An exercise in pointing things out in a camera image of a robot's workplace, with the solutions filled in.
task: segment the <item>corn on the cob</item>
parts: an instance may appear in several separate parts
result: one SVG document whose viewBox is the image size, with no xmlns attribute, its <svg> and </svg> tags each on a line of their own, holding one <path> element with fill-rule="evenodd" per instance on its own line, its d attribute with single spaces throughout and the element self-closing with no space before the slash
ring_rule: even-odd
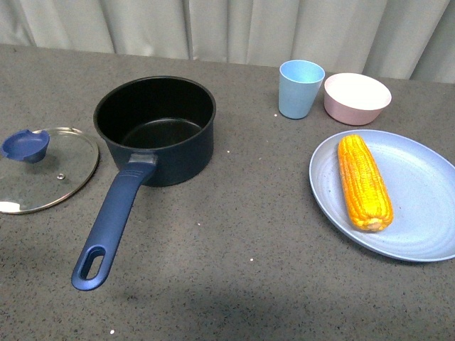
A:
<svg viewBox="0 0 455 341">
<path fill-rule="evenodd" d="M 341 182 L 348 214 L 355 226 L 381 231 L 393 221 L 393 208 L 378 166 L 359 135 L 338 145 Z"/>
</svg>

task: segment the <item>glass lid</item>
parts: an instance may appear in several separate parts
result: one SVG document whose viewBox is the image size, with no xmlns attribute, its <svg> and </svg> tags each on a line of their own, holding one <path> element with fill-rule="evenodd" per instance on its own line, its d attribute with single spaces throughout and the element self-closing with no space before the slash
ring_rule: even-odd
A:
<svg viewBox="0 0 455 341">
<path fill-rule="evenodd" d="M 100 157 L 95 140 L 74 128 L 20 131 L 1 152 L 0 212 L 9 214 L 64 201 L 86 184 Z"/>
</svg>

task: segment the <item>plastic cup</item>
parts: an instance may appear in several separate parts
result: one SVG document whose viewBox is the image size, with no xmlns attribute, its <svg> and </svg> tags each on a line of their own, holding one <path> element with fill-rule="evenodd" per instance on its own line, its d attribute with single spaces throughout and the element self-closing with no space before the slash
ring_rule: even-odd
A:
<svg viewBox="0 0 455 341">
<path fill-rule="evenodd" d="M 307 60 L 283 63 L 279 68 L 279 112 L 290 119 L 303 119 L 308 115 L 325 76 L 322 67 Z"/>
</svg>

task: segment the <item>saucepan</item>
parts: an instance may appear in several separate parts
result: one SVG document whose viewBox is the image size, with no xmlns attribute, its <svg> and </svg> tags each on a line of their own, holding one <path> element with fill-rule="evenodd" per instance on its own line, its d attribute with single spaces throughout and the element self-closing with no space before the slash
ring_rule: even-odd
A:
<svg viewBox="0 0 455 341">
<path fill-rule="evenodd" d="M 133 80 L 100 101 L 95 128 L 119 173 L 75 265 L 76 289 L 93 290 L 106 281 L 141 185 L 182 183 L 207 166 L 215 111 L 215 100 L 204 86 L 172 76 Z M 99 268 L 91 269 L 97 257 L 102 259 Z"/>
</svg>

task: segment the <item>curtain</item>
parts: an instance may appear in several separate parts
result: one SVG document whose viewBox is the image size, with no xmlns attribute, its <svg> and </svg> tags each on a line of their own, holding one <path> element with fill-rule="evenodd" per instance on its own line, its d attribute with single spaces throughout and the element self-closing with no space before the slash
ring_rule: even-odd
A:
<svg viewBox="0 0 455 341">
<path fill-rule="evenodd" d="M 1 0 L 0 43 L 455 83 L 455 0 Z"/>
</svg>

